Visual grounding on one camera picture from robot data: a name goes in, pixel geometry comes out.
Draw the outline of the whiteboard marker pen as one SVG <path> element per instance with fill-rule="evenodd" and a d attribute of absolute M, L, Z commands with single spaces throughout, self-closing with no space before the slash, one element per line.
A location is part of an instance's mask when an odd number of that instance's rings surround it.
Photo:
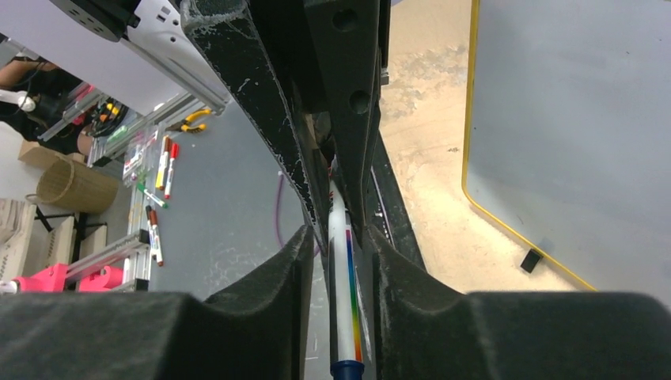
<path fill-rule="evenodd" d="M 364 370 L 354 244 L 348 210 L 329 166 L 328 296 L 330 372 L 335 380 L 361 379 Z"/>

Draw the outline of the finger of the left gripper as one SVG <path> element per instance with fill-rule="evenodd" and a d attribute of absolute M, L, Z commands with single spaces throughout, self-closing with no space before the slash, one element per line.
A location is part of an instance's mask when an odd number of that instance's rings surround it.
<path fill-rule="evenodd" d="M 317 246 L 328 239 L 328 181 L 307 113 L 282 62 L 292 1 L 183 1 L 182 29 L 274 155 L 301 200 Z"/>
<path fill-rule="evenodd" d="M 341 192 L 358 238 L 366 228 L 366 190 L 379 131 L 379 1 L 306 1 L 331 118 Z"/>

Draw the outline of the yellow framed whiteboard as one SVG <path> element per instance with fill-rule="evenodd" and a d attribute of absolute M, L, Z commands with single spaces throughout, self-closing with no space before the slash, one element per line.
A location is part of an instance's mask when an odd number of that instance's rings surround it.
<path fill-rule="evenodd" d="M 669 2 L 473 2 L 462 189 L 587 287 L 668 305 Z"/>

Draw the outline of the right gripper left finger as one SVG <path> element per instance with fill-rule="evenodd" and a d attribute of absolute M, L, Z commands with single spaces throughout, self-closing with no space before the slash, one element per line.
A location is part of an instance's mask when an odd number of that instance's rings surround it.
<path fill-rule="evenodd" d="M 176 292 L 26 293 L 1 300 L 4 379 L 300 379 L 313 229 L 199 300 Z"/>

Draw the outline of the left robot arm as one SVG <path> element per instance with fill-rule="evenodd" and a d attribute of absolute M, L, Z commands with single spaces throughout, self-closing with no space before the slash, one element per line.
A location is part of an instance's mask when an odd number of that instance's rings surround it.
<path fill-rule="evenodd" d="M 123 42 L 205 105 L 235 100 L 328 235 L 327 167 L 355 237 L 379 139 L 388 1 L 58 1 L 90 32 Z"/>

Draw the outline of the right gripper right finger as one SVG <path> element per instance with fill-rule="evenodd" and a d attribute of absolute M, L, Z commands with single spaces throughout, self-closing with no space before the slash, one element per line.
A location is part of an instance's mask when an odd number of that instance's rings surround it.
<path fill-rule="evenodd" d="M 379 379 L 667 379 L 670 313 L 636 293 L 462 294 L 399 254 L 376 228 Z"/>

